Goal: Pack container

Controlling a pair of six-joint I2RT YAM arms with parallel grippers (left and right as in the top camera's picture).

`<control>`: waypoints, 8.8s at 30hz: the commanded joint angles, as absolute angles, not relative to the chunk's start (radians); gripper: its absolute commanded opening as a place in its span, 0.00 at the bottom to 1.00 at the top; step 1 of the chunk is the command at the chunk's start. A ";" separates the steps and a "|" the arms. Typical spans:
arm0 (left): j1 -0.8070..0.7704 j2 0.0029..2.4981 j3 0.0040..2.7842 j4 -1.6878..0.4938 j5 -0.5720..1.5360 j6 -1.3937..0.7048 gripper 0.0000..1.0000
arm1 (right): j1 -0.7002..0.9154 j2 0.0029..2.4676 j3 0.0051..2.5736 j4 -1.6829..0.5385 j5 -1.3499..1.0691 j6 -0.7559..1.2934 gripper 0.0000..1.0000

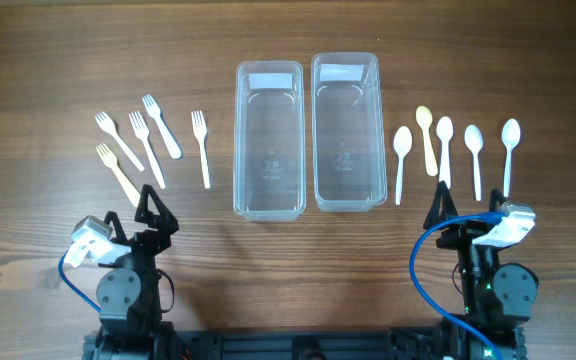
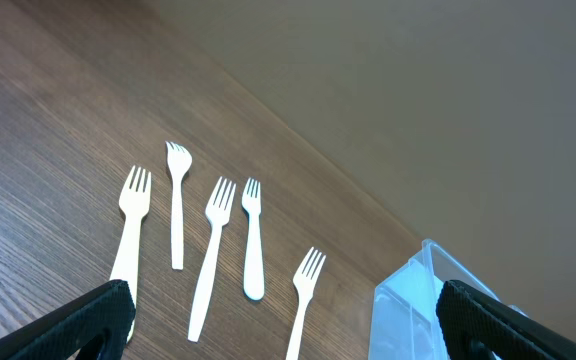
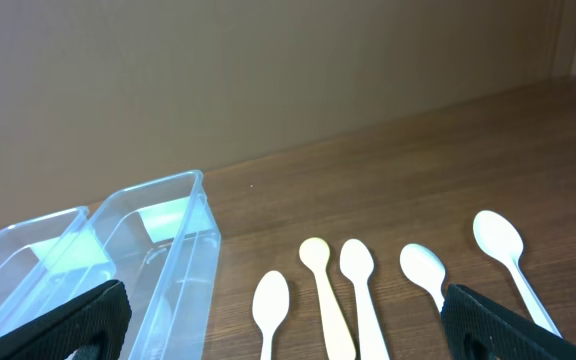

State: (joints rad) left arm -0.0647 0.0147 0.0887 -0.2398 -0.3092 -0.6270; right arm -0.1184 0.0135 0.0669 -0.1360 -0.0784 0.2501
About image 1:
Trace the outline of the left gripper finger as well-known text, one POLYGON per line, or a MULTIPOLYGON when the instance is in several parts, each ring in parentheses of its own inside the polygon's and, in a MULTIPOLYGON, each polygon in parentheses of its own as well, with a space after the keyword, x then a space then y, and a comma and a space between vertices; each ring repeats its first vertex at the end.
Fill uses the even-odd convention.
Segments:
POLYGON ((148 184, 144 184, 140 191, 134 221, 165 234, 174 234, 179 230, 177 218, 148 184))
POLYGON ((114 236, 110 239, 112 243, 119 245, 128 245, 128 238, 125 235, 122 224, 116 212, 108 211, 104 218, 107 225, 111 225, 114 231, 114 236))

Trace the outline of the yellow plastic fork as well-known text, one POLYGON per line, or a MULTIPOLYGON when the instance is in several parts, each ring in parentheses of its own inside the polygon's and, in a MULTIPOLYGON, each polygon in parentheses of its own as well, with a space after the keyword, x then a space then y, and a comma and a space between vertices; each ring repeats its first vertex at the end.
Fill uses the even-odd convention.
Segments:
POLYGON ((139 205, 140 192, 128 179, 125 173, 121 170, 119 166, 118 159, 116 155, 110 150, 110 148, 105 144, 101 143, 96 146, 96 151, 99 154, 104 165, 112 170, 115 177, 119 181, 124 193, 128 197, 129 201, 134 207, 139 205))

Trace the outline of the white spoon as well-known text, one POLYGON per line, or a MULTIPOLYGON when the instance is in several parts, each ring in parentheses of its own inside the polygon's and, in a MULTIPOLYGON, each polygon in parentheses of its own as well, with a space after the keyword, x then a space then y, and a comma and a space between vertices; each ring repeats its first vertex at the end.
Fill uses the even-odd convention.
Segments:
POLYGON ((439 181, 445 182, 446 186, 451 188, 450 141, 454 134, 454 128, 452 120, 448 116, 443 116, 438 121, 436 134, 441 142, 439 181))
POLYGON ((502 128, 501 140, 506 148, 506 159, 504 167, 503 196, 508 197, 510 193, 512 151, 519 144, 521 130, 516 119, 509 119, 502 128))
POLYGON ((467 148, 472 153, 473 158, 473 186, 475 199, 482 200, 481 172, 479 163, 479 152, 482 150, 484 142, 479 128, 474 124, 469 125, 464 133, 464 141, 467 148))

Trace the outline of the white spoon container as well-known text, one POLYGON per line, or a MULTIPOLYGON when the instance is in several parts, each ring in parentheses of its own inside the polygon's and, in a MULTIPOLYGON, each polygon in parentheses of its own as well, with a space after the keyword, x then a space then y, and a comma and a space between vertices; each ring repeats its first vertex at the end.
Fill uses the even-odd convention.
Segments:
POLYGON ((400 205, 403 193, 404 159, 412 148, 412 133, 407 126, 401 126, 393 138, 393 149, 398 157, 395 204, 400 205))

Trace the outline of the white fork slim handle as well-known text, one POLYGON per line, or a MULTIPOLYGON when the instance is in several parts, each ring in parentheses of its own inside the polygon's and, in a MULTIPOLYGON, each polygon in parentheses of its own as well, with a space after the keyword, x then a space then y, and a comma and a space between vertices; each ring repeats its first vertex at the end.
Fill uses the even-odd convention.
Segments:
POLYGON ((157 157, 153 151, 153 148, 150 144, 150 141, 149 141, 150 131, 149 131, 149 128, 148 128, 143 116, 141 115, 141 113, 139 111, 133 111, 129 114, 129 119, 130 119, 130 122, 131 122, 131 125, 133 127, 133 130, 134 130, 136 137, 139 140, 141 140, 143 143, 143 146, 144 146, 145 151, 146 151, 146 155, 148 157, 148 160, 149 160, 149 163, 151 165, 153 174, 155 176, 155 179, 156 179, 159 187, 161 189, 165 189, 166 183, 165 183, 164 175, 162 173, 158 159, 157 159, 157 157))

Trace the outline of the yellow plastic spoon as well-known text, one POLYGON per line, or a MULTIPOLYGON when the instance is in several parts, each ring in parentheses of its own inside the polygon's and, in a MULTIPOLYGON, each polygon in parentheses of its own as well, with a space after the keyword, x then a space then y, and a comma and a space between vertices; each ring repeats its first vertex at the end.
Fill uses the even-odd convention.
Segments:
POLYGON ((422 131, 426 173, 429 176, 436 176, 438 174, 438 166, 430 138, 430 126, 433 121, 432 113, 426 106, 421 105, 416 109, 415 118, 422 131))

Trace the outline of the white fork wide handle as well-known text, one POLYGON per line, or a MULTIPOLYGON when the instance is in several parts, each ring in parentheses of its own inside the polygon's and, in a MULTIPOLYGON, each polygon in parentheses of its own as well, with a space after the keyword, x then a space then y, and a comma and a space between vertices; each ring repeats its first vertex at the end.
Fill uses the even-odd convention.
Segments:
POLYGON ((151 94, 144 95, 142 97, 142 102, 148 115, 155 121, 169 155, 173 159, 180 159, 183 155, 182 149, 166 125, 163 119, 162 110, 158 103, 151 94))

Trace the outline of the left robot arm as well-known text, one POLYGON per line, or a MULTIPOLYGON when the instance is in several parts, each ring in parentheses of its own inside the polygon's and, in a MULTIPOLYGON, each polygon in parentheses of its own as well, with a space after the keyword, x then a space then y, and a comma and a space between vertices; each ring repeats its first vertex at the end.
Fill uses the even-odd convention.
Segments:
POLYGON ((98 332, 84 338, 84 360, 94 359, 188 359, 188 349, 172 323, 164 321, 159 280, 169 276, 158 269, 155 257, 171 246, 179 230, 176 217, 150 185, 142 187, 134 220, 147 228, 128 239, 114 212, 107 223, 115 226, 114 245, 126 245, 129 253, 108 266, 98 283, 98 332))

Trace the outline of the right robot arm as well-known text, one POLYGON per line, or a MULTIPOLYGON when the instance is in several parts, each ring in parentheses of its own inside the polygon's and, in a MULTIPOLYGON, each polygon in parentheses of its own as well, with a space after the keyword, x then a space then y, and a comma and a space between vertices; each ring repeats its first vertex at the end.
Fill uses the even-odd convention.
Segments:
POLYGON ((440 182, 424 221, 425 236, 440 233, 439 249, 458 254, 464 313, 444 310, 435 327, 414 337, 421 359, 525 359, 521 325, 531 317, 539 279, 519 263, 502 264, 499 253, 519 244, 535 225, 527 205, 491 192, 489 210, 460 216, 440 182))

